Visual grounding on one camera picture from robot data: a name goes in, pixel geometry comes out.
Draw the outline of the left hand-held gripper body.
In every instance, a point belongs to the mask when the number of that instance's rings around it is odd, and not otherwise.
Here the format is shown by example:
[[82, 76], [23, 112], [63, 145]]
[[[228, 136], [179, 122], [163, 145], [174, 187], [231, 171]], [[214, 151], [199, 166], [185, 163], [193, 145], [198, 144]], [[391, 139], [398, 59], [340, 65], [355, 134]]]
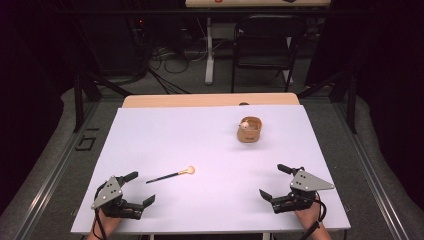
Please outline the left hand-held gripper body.
[[111, 176], [96, 191], [91, 209], [99, 218], [99, 210], [107, 217], [139, 220], [144, 211], [143, 205], [128, 203], [123, 198], [122, 187], [116, 176]]

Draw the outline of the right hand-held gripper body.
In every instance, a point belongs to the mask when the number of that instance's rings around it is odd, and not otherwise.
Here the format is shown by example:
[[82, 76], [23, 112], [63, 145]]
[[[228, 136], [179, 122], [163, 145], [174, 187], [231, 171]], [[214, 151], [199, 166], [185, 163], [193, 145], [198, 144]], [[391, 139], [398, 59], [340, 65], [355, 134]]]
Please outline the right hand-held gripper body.
[[304, 169], [282, 169], [292, 175], [291, 191], [283, 197], [272, 198], [271, 206], [276, 214], [309, 209], [319, 190], [334, 189], [335, 185], [325, 181]]

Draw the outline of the black-handled makeup brush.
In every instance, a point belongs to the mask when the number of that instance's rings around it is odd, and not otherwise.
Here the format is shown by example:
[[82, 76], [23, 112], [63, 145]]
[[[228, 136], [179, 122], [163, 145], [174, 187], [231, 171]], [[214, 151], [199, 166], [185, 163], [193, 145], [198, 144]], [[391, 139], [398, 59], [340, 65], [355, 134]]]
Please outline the black-handled makeup brush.
[[165, 175], [165, 176], [161, 176], [161, 177], [158, 177], [158, 178], [155, 178], [155, 179], [148, 180], [146, 182], [146, 184], [157, 182], [157, 181], [161, 181], [161, 180], [172, 178], [172, 177], [176, 177], [176, 176], [179, 176], [179, 175], [194, 174], [194, 173], [195, 173], [195, 168], [193, 166], [189, 166], [185, 170], [182, 170], [182, 171], [179, 171], [179, 172], [175, 172], [175, 173], [171, 173], [171, 174], [168, 174], [168, 175]]

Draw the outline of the brown wooden cup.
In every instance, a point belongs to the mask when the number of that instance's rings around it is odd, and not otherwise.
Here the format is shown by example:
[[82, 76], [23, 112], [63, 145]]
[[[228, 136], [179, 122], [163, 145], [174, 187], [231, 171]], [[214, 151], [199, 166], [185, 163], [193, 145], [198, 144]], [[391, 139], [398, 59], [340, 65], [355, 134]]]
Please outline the brown wooden cup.
[[[249, 128], [242, 129], [240, 128], [240, 124], [242, 122], [248, 122]], [[247, 116], [244, 117], [240, 123], [237, 130], [237, 138], [242, 143], [255, 143], [260, 139], [262, 130], [262, 121], [255, 116]]]

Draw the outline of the person's left hand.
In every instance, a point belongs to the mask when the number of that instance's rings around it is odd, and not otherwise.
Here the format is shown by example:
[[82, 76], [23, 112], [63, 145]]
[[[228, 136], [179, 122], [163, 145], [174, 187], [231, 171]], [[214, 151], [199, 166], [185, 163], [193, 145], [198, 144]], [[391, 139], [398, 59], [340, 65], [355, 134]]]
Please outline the person's left hand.
[[100, 221], [96, 225], [96, 233], [110, 236], [120, 225], [121, 218], [107, 217], [102, 210], [99, 210]]

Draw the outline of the person's right hand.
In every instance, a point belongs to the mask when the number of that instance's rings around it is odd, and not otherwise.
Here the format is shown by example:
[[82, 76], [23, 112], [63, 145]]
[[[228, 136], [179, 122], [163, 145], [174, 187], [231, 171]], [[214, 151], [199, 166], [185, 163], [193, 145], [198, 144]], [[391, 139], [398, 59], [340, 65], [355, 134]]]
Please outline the person's right hand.
[[314, 201], [308, 209], [295, 211], [296, 217], [305, 230], [312, 227], [318, 221], [320, 214], [321, 205], [316, 201]]

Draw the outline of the black metal stand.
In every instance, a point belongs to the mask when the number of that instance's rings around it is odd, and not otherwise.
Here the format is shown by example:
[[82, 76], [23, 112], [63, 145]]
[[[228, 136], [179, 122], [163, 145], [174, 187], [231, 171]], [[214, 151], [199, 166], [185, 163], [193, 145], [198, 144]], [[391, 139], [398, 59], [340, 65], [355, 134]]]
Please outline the black metal stand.
[[313, 93], [321, 90], [325, 86], [333, 84], [333, 88], [329, 94], [329, 99], [332, 103], [341, 103], [346, 99], [346, 123], [353, 134], [357, 133], [355, 125], [356, 111], [356, 90], [357, 80], [351, 72], [338, 72], [330, 78], [315, 84], [306, 90], [297, 94], [299, 99], [304, 99], [311, 96]]
[[74, 131], [78, 132], [85, 122], [84, 113], [84, 97], [91, 102], [98, 102], [102, 98], [102, 94], [97, 85], [103, 85], [106, 88], [118, 93], [123, 97], [130, 96], [131, 93], [109, 80], [90, 71], [77, 72], [74, 75], [74, 100], [75, 100], [75, 127]]

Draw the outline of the light wooden table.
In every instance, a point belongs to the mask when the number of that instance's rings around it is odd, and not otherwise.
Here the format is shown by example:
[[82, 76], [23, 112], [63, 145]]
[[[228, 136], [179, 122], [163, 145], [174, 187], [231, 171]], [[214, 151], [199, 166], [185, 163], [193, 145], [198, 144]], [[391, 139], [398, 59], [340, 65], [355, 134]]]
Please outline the light wooden table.
[[123, 108], [208, 107], [248, 105], [299, 105], [294, 93], [229, 93], [131, 95], [124, 99]]

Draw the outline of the black folding chair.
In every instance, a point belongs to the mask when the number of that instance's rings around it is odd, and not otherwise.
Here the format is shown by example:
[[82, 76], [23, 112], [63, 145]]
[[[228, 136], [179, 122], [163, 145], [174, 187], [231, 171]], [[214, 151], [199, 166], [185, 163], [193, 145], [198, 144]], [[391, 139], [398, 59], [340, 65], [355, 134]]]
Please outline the black folding chair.
[[306, 37], [307, 23], [300, 16], [254, 14], [234, 28], [231, 91], [236, 69], [276, 70], [287, 92], [298, 48]]

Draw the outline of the white desk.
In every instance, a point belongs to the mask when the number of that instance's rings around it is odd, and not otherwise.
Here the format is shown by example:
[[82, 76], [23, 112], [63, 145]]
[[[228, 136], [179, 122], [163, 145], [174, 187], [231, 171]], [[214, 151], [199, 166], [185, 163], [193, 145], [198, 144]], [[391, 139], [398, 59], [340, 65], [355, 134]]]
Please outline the white desk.
[[[328, 9], [332, 0], [185, 0], [185, 6], [197, 10], [237, 9], [259, 10], [260, 8], [323, 8]], [[214, 81], [214, 40], [232, 39], [234, 23], [215, 23], [211, 17], [206, 18], [206, 45], [207, 63], [205, 84], [211, 85]]]

